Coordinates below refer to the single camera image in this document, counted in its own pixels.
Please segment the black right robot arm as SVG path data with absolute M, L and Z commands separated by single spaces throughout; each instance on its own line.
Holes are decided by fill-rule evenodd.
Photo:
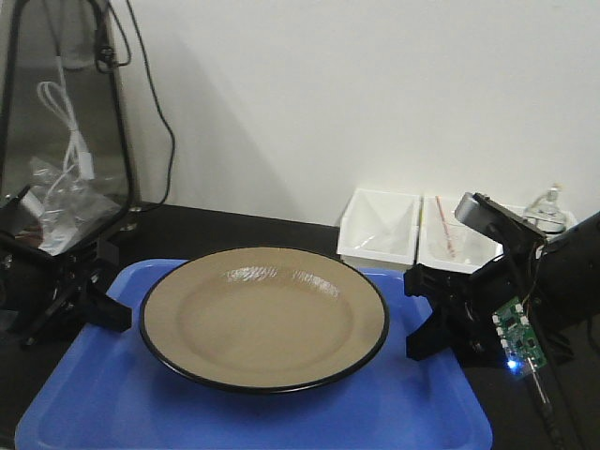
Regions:
M 507 252 L 471 274 L 417 264 L 404 275 L 404 292 L 432 305 L 427 320 L 406 338 L 414 361 L 452 349 L 469 367 L 499 368 L 506 357 L 493 313 L 514 298 L 532 314 L 542 348 L 564 364 L 574 353 L 563 330 L 599 312 L 599 217 L 592 216 L 539 246 L 505 226 Z

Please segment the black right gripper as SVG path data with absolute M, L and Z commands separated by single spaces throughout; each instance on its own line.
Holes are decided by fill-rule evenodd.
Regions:
M 492 314 L 517 297 L 547 358 L 547 365 L 574 359 L 563 329 L 567 308 L 559 308 L 543 285 L 548 257 L 533 254 L 523 261 L 501 256 L 468 275 L 417 264 L 404 273 L 407 296 L 440 300 L 430 316 L 406 339 L 406 355 L 423 361 L 452 345 L 475 367 L 507 368 Z

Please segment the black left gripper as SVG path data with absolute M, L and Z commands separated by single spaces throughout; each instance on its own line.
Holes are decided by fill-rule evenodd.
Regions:
M 118 266 L 118 247 L 98 239 L 53 256 L 17 238 L 33 222 L 20 206 L 1 208 L 1 345 L 40 339 L 66 314 L 81 286 L 80 308 L 88 323 L 127 331 L 131 308 L 88 281 L 90 274 L 99 276 Z

